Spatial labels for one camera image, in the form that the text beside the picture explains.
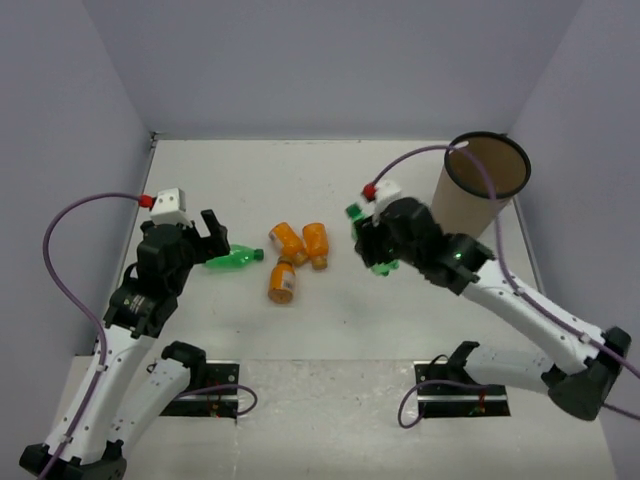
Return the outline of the green bottle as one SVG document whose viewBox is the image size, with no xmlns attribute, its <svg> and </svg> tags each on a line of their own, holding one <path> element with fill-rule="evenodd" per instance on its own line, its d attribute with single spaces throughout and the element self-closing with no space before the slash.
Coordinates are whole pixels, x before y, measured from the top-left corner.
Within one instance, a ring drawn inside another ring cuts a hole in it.
<svg viewBox="0 0 640 480">
<path fill-rule="evenodd" d="M 264 250 L 244 245 L 232 244 L 230 253 L 207 260 L 204 267 L 216 271 L 240 270 L 252 263 L 264 260 Z"/>
<path fill-rule="evenodd" d="M 366 219 L 364 212 L 357 203 L 349 205 L 345 209 L 346 215 L 351 222 L 351 238 L 354 243 L 358 242 L 358 234 L 356 232 L 356 222 Z M 387 277 L 392 271 L 399 268 L 399 262 L 394 260 L 385 264 L 375 264 L 369 267 L 369 270 L 376 276 Z"/>
</svg>

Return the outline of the orange bottle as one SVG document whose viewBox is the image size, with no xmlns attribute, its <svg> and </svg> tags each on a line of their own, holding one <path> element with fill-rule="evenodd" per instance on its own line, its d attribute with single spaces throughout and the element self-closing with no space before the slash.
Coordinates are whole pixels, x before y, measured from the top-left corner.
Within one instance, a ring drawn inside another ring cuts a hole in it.
<svg viewBox="0 0 640 480">
<path fill-rule="evenodd" d="M 308 260 L 302 239 L 287 222 L 275 225 L 268 236 L 280 254 L 288 257 L 295 266 L 301 266 Z"/>
<path fill-rule="evenodd" d="M 303 227 L 303 239 L 311 266 L 316 271 L 325 270 L 328 266 L 329 242 L 325 226 L 322 223 L 311 223 Z"/>
<path fill-rule="evenodd" d="M 289 257 L 281 256 L 273 268 L 267 295 L 276 304 L 288 304 L 293 300 L 296 284 L 294 265 Z"/>
</svg>

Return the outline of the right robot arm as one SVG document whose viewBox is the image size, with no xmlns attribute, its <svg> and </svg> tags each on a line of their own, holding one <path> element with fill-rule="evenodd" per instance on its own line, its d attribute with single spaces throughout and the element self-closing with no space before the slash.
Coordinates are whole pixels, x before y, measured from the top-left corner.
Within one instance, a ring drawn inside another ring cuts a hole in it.
<svg viewBox="0 0 640 480">
<path fill-rule="evenodd" d="M 446 368 L 454 391 L 513 386 L 545 394 L 585 421 L 606 407 L 631 346 L 626 331 L 603 330 L 558 307 L 503 270 L 499 257 L 474 238 L 443 232 L 415 198 L 394 200 L 377 216 L 356 204 L 346 214 L 367 268 L 385 275 L 404 262 L 431 284 L 493 312 L 538 347 L 537 354 L 527 354 L 461 343 Z"/>
</svg>

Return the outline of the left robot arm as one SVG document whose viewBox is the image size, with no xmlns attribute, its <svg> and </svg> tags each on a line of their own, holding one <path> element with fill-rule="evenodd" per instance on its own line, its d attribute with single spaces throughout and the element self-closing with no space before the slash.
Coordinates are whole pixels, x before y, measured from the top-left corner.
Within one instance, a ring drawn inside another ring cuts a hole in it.
<svg viewBox="0 0 640 480">
<path fill-rule="evenodd" d="M 131 400 L 124 395 L 178 307 L 191 269 L 230 251 L 227 229 L 212 210 L 195 225 L 142 224 L 137 259 L 112 294 L 99 345 L 79 391 L 47 439 L 27 446 L 20 466 L 39 479 L 121 479 L 141 434 L 182 391 L 195 393 L 208 379 L 203 350 L 181 342 L 166 347 L 159 379 Z"/>
</svg>

